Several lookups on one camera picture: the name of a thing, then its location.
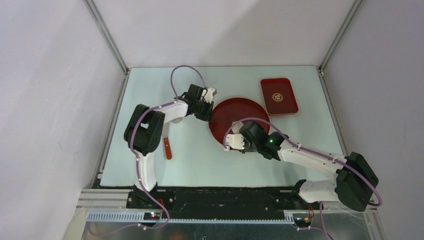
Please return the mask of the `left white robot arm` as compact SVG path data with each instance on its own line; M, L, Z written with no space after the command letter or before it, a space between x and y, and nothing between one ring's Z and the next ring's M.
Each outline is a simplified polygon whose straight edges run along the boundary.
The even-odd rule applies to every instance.
M194 84L187 92L173 101L149 107L138 104L124 131L127 142L136 161L136 182L143 190L138 201L145 208L153 208L158 202L158 194L152 189L157 185L155 176L154 152L158 148L164 126L171 121L190 115L204 122L213 120L213 97L217 90L213 87L200 87Z

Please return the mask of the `rectangular red tray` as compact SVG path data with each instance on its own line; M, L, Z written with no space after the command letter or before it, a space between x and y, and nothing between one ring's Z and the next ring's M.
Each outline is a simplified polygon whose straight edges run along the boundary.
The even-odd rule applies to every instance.
M270 116L293 115L299 111L288 78L265 78L260 81L265 109Z

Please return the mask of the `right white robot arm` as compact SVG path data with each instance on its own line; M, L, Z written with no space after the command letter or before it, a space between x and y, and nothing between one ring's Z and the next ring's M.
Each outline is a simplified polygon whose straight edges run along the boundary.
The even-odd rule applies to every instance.
M315 202L340 202L351 210L364 212L373 205L372 196L379 183L366 159L357 152L350 155L327 153L302 146L288 135L269 134L259 123L247 121L232 127L235 139L226 143L240 152L256 152L268 160L283 161L317 171L326 180L299 180L291 194L291 204L304 209Z

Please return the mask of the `round red plate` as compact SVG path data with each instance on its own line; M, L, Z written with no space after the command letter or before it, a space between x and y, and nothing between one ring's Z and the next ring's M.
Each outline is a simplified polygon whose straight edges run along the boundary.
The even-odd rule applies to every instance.
M208 123L212 136L223 144L224 135L230 126L244 118L259 118L267 122L270 117L259 103L244 97L231 97L218 103L212 111L212 121Z

